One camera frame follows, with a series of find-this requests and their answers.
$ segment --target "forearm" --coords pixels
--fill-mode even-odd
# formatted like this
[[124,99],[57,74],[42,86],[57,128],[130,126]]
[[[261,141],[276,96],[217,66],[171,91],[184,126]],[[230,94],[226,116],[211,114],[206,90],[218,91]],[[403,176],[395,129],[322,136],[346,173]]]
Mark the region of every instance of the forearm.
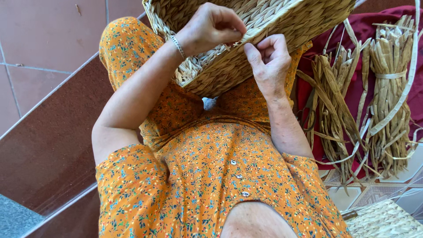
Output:
[[279,153],[314,158],[286,96],[267,100],[272,141]]
[[139,127],[182,60],[174,43],[165,43],[113,94],[96,126],[130,130]]

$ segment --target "pink wall tile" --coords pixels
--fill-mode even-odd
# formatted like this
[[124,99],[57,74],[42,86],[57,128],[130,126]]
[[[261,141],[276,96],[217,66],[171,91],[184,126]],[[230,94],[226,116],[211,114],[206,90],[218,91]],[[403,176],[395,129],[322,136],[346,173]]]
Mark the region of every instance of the pink wall tile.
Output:
[[0,136],[19,120],[6,66],[0,65]]
[[108,0],[109,22],[121,17],[138,17],[144,11],[142,0]]
[[0,22],[7,63],[73,72],[98,51],[105,1],[0,1]]
[[25,115],[69,74],[9,66],[21,115]]

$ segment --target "red cloth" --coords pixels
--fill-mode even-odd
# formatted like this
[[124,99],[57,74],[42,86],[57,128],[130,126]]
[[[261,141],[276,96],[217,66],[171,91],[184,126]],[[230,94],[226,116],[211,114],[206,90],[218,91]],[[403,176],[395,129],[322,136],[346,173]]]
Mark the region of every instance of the red cloth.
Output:
[[[350,15],[348,17],[348,20],[352,26],[352,29],[354,30],[354,33],[357,37],[357,40],[361,40],[362,43],[364,43],[368,38],[375,38],[376,37],[376,26],[372,25],[372,23],[382,23],[383,21],[387,20],[388,22],[392,22],[394,24],[397,20],[401,18],[403,15],[411,15],[413,16],[413,19],[415,18],[415,7],[414,6],[401,6],[397,8],[391,8],[384,11],[381,11],[379,13],[364,13],[364,14],[354,14]],[[420,23],[419,23],[419,29],[422,29],[423,27],[423,12],[420,10]],[[328,48],[327,48],[327,54],[329,52],[332,52],[332,59],[334,60],[334,56],[336,55],[336,44],[341,40],[341,35],[343,31],[343,24],[340,24],[338,28],[335,30],[335,33],[333,34]],[[311,69],[311,61],[314,59],[314,55],[321,55],[323,52],[323,48],[327,42],[327,39],[329,38],[331,30],[326,31],[325,33],[317,36],[313,39],[313,47],[309,49],[301,58],[298,69],[303,71],[309,76],[313,77],[313,71]],[[349,38],[347,32],[345,31],[344,36],[342,38],[342,45],[345,47],[345,49],[351,49],[354,50],[355,46],[352,43],[351,39]],[[420,126],[423,126],[423,107],[420,103],[423,102],[423,42],[420,41],[418,44],[418,60],[417,60],[417,69],[416,69],[416,76],[414,78],[413,85],[411,87],[410,93],[408,94],[407,103],[411,110],[411,118]],[[374,85],[375,85],[375,76],[373,71],[369,70],[369,77],[368,77],[368,94],[366,97],[366,101],[363,108],[362,118],[361,121],[363,121],[365,110],[367,106],[369,105],[371,99],[373,99],[374,94]],[[305,104],[307,102],[307,99],[310,95],[310,92],[312,90],[312,87],[309,83],[305,82],[303,79],[298,79],[297,84],[297,102],[298,102],[298,108],[304,108]],[[358,62],[357,68],[354,72],[354,76],[351,79],[351,83],[349,85],[347,94],[345,96],[345,102],[348,105],[348,108],[351,111],[351,114],[354,118],[357,117],[357,111],[358,111],[358,104],[361,97],[361,94],[363,92],[363,82],[361,79],[361,58]],[[412,139],[414,130],[417,129],[416,125],[413,125],[412,122],[410,122],[410,134],[409,137]],[[319,130],[319,124],[316,123],[315,130]],[[423,130],[420,130],[418,132],[417,139],[420,140],[423,137]],[[351,154],[353,150],[353,145],[351,143],[347,144],[347,150]],[[313,155],[316,160],[323,162],[329,162],[328,159],[325,159],[324,157],[324,151],[321,144],[320,137],[314,136],[314,146],[313,146]],[[319,169],[333,169],[334,167],[332,165],[321,165],[318,164]],[[355,169],[359,166],[358,160],[354,161],[352,165],[352,170],[355,171]],[[364,171],[362,170],[359,173],[359,178],[364,176]]]

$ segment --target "woven basket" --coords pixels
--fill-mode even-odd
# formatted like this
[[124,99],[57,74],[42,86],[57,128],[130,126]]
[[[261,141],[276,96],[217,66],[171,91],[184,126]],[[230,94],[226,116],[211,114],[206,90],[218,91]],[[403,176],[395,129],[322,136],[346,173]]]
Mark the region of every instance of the woven basket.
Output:
[[[206,0],[143,0],[153,31],[166,41],[181,30]],[[311,38],[345,20],[355,0],[211,0],[233,9],[247,33],[230,51],[224,45],[189,57],[176,71],[187,91],[213,98],[253,75],[244,55],[246,42],[257,44],[266,35],[283,33],[291,53]]]
[[423,225],[392,200],[375,203],[346,220],[354,238],[423,237]]

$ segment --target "floral pattern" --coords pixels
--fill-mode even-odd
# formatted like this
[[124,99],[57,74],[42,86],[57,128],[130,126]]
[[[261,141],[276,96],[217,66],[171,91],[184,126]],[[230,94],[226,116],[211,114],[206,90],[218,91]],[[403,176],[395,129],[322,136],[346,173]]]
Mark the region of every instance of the floral pattern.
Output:
[[[100,59],[113,88],[162,44],[135,18],[110,23]],[[287,81],[307,48],[291,55]],[[248,200],[272,206],[299,237],[349,237],[315,162],[273,146],[253,78],[209,111],[171,82],[140,129],[144,145],[119,149],[96,168],[100,237],[219,237],[231,208]]]

